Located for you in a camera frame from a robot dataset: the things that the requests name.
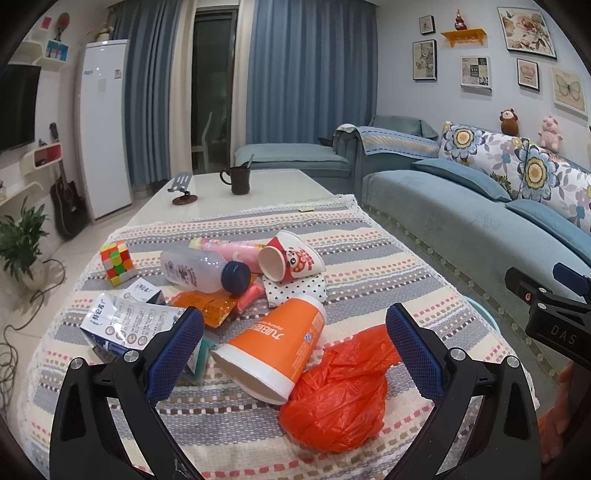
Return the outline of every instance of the blue curtain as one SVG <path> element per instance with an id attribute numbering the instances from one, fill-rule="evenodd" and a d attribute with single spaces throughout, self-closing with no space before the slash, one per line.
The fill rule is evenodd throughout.
<path id="1" fill-rule="evenodd" d="M 170 75 L 181 5 L 182 0 L 126 0 L 109 16 L 112 38 L 129 40 L 124 119 L 134 185 L 170 178 Z"/>
<path id="2" fill-rule="evenodd" d="M 375 114 L 375 5 L 362 0 L 257 0 L 246 143 L 316 143 Z"/>

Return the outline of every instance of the blue gripper pad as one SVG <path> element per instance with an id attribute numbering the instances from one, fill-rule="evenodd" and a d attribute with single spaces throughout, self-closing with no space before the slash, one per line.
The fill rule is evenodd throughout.
<path id="1" fill-rule="evenodd" d="M 407 317 L 396 305 L 386 312 L 386 330 L 402 363 L 424 398 L 438 402 L 445 396 L 443 371 L 437 359 Z"/>
<path id="2" fill-rule="evenodd" d="M 194 309 L 152 363 L 144 394 L 152 406 L 170 397 L 187 361 L 203 337 L 203 329 L 203 315 L 199 309 Z"/>
<path id="3" fill-rule="evenodd" d="M 556 281 L 559 281 L 569 290 L 572 290 L 581 297 L 587 297 L 589 295 L 589 283 L 587 277 L 584 277 L 578 272 L 570 269 L 562 263 L 557 263 L 553 270 L 552 275 Z"/>

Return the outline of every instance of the red plastic bag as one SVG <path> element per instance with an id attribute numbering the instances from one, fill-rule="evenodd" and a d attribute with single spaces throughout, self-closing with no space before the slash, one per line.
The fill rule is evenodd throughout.
<path id="1" fill-rule="evenodd" d="M 400 356 L 385 325 L 357 333 L 324 349 L 319 365 L 304 372 L 279 424 L 296 441 L 322 452 L 359 447 L 384 426 L 388 382 Z"/>

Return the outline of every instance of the wall shelf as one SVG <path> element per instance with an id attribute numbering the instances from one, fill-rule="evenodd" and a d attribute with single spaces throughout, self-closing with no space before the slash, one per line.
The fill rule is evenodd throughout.
<path id="1" fill-rule="evenodd" d="M 14 54 L 29 57 L 31 63 L 35 63 L 43 56 L 43 50 L 44 47 L 41 42 L 35 40 L 23 40 Z"/>
<path id="2" fill-rule="evenodd" d="M 54 72 L 61 70 L 65 64 L 65 60 L 49 59 L 47 57 L 41 57 L 35 62 L 35 65 L 39 65 L 42 69 L 53 70 Z"/>
<path id="3" fill-rule="evenodd" d="M 454 47 L 456 43 L 480 42 L 481 45 L 484 45 L 484 39 L 486 38 L 486 32 L 481 28 L 453 30 L 451 32 L 441 32 L 441 34 L 447 38 L 451 47 Z"/>
<path id="4" fill-rule="evenodd" d="M 25 153 L 21 158 L 21 173 L 28 175 L 34 171 L 53 165 L 62 159 L 61 143 L 52 143 Z"/>
<path id="5" fill-rule="evenodd" d="M 32 189 L 39 189 L 40 192 L 43 191 L 43 187 L 41 186 L 41 184 L 37 181 L 32 181 L 31 183 L 24 185 L 24 186 L 19 186 L 15 189 L 7 189 L 7 196 L 4 200 L 2 200 L 0 202 L 0 207 L 2 207 L 4 204 L 10 202 L 13 198 L 17 197 L 18 195 L 20 195 L 22 192 L 26 192 L 28 190 L 32 190 Z"/>

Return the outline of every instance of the rubik's cube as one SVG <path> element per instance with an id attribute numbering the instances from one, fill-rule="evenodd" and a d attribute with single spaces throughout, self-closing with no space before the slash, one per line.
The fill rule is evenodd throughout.
<path id="1" fill-rule="evenodd" d="M 107 278 L 114 287 L 118 287 L 138 274 L 125 242 L 103 245 L 100 248 L 100 259 L 107 272 Z"/>

